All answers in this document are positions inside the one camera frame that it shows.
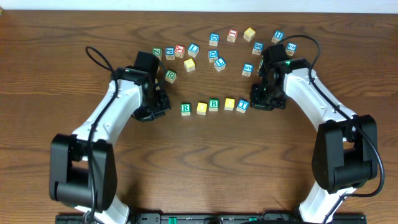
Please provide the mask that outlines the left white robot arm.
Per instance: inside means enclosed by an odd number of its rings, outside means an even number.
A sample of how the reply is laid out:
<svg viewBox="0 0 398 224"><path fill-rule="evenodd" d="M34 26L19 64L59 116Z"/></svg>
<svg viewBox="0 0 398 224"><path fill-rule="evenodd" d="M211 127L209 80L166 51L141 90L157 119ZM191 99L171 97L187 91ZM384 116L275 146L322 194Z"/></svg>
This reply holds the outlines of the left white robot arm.
<svg viewBox="0 0 398 224"><path fill-rule="evenodd" d="M108 90L90 117L70 135L57 134L50 145L49 195L82 212L58 215L56 223L129 223L130 209L116 196L118 178L113 146L129 118L153 121L171 108L161 81L158 57L138 52L133 65L110 72Z"/></svg>

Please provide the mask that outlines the yellow O block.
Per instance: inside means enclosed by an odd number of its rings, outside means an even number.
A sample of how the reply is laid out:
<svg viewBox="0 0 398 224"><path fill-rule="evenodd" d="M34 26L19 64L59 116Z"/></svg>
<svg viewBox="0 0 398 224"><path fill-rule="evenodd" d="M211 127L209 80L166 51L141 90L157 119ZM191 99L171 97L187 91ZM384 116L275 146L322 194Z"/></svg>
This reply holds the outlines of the yellow O block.
<svg viewBox="0 0 398 224"><path fill-rule="evenodd" d="M224 102L224 109L228 111L234 110L235 99L234 98L226 98Z"/></svg>
<svg viewBox="0 0 398 224"><path fill-rule="evenodd" d="M198 102L197 104L197 114L206 115L208 105L206 103Z"/></svg>

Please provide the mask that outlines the green B block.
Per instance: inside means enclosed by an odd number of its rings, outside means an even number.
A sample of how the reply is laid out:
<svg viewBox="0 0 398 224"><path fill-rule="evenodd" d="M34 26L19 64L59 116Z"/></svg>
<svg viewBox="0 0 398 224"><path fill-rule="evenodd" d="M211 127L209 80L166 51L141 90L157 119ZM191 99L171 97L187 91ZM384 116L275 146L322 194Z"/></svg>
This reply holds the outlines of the green B block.
<svg viewBox="0 0 398 224"><path fill-rule="evenodd" d="M217 112L220 106L219 99L210 99L208 106L209 106L209 111Z"/></svg>

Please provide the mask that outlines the green R block placed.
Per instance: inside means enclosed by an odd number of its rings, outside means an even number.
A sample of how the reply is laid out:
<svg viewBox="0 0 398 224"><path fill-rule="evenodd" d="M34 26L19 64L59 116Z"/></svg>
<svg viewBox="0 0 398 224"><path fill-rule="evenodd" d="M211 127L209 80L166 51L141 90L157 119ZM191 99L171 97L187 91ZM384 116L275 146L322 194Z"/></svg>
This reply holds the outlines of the green R block placed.
<svg viewBox="0 0 398 224"><path fill-rule="evenodd" d="M190 116L191 115L191 104L190 103L182 103L180 107L182 116Z"/></svg>

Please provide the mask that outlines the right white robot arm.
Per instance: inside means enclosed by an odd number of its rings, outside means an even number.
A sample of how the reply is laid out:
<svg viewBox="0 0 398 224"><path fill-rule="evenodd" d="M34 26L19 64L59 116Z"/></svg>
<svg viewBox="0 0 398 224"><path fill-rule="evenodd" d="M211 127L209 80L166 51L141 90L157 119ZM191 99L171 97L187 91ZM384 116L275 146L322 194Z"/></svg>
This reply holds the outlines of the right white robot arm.
<svg viewBox="0 0 398 224"><path fill-rule="evenodd" d="M304 58L290 58L283 44L261 53L260 84L251 87L250 106L284 109L288 98L299 105L317 131L312 156L315 183L298 207L306 223L330 223L346 197L381 176L377 125L342 105L321 83Z"/></svg>

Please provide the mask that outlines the blue T block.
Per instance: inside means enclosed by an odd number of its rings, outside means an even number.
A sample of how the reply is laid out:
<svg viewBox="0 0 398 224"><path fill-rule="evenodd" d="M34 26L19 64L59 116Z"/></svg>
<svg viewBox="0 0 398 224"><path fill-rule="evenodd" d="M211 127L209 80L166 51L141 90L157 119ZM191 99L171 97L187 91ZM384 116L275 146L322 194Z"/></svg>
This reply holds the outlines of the blue T block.
<svg viewBox="0 0 398 224"><path fill-rule="evenodd" d="M239 100L237 107L236 107L236 111L240 112L240 113L245 113L246 110L249 107L249 102L246 100Z"/></svg>

